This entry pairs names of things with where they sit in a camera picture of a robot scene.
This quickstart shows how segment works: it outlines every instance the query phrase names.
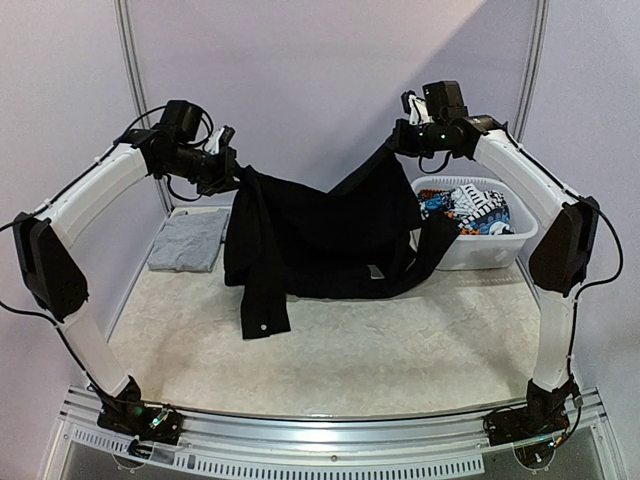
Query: gray wall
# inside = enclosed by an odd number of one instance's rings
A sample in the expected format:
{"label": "gray wall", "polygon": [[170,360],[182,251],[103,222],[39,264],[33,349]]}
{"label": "gray wall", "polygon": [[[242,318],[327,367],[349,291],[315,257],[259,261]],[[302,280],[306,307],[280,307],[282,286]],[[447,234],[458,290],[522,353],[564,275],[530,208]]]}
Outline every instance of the gray wall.
{"label": "gray wall", "polygon": [[[613,286],[585,293],[576,354],[585,383],[598,385],[629,478],[640,478],[640,8],[636,0],[551,2],[527,147],[614,222],[626,269]],[[615,271],[601,223],[592,279]]]}
{"label": "gray wall", "polygon": [[[0,14],[0,223],[31,211],[86,168],[134,118],[112,2],[5,0]],[[163,219],[153,182],[132,189],[73,254],[105,331]],[[34,308],[9,232],[0,298]],[[42,320],[0,311],[0,478],[36,478],[78,369]]]}
{"label": "gray wall", "polygon": [[[150,106],[197,102],[236,128],[241,164],[328,189],[391,133],[407,89],[456,79],[473,113],[513,120],[534,6],[137,0],[132,18]],[[484,174],[473,167],[461,160],[447,173]]]}

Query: patterned clothing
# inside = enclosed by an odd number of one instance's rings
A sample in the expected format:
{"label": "patterned clothing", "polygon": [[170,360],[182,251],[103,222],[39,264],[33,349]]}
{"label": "patterned clothing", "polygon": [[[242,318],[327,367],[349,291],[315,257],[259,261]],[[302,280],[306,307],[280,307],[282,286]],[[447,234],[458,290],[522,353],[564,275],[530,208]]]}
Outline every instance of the patterned clothing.
{"label": "patterned clothing", "polygon": [[481,191],[473,184],[454,190],[421,190],[418,193],[424,218],[440,211],[458,222],[461,235],[508,235],[510,214],[504,195],[496,190]]}

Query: laundry basket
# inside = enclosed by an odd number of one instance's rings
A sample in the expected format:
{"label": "laundry basket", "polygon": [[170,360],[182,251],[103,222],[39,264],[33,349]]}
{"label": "laundry basket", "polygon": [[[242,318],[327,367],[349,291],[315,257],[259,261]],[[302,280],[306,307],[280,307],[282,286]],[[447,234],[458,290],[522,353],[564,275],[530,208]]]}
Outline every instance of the laundry basket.
{"label": "laundry basket", "polygon": [[[479,190],[497,190],[504,195],[509,206],[511,220],[509,224],[515,230],[513,235],[460,235],[449,247],[438,264],[438,270],[480,270],[504,268],[511,265],[523,245],[538,232],[538,222],[504,183],[482,177],[420,177],[411,187],[420,190],[453,190],[461,185],[473,183]],[[413,232],[413,241],[417,245],[420,231]]]}

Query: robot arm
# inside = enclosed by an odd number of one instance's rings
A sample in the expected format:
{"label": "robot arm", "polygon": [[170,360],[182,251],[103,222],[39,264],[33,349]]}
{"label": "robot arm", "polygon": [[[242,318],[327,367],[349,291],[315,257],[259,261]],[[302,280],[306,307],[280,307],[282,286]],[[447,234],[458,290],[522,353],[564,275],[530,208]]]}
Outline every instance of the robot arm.
{"label": "robot arm", "polygon": [[203,111],[185,101],[170,101],[150,130],[128,129],[85,174],[36,215],[16,218],[14,237],[23,280],[38,305],[53,314],[56,329],[85,370],[103,402],[98,424],[110,430],[176,443],[182,416],[147,406],[135,380],[120,366],[91,315],[87,281],[69,249],[105,208],[149,175],[178,175],[203,195],[237,188],[233,129],[223,127],[191,144]]}
{"label": "robot arm", "polygon": [[483,165],[525,202],[543,233],[528,264],[539,299],[540,340],[527,406],[487,417],[490,441],[512,442],[564,428],[564,401],[570,395],[581,401],[570,371],[573,313],[595,238],[597,203],[553,176],[493,118],[469,116],[457,82],[425,85],[423,93],[424,100],[414,92],[402,96],[409,119],[396,121],[390,147],[410,157],[450,151],[454,158]]}

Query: beige mat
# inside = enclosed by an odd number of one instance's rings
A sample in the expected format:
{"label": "beige mat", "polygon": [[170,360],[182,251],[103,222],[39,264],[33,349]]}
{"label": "beige mat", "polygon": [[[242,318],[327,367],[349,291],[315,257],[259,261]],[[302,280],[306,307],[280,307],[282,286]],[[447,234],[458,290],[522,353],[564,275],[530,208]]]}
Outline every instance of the beige mat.
{"label": "beige mat", "polygon": [[145,270],[110,344],[148,400],[216,411],[368,416],[521,397],[539,312],[516,265],[435,272],[384,301],[291,297],[292,332],[244,341],[242,288]]}

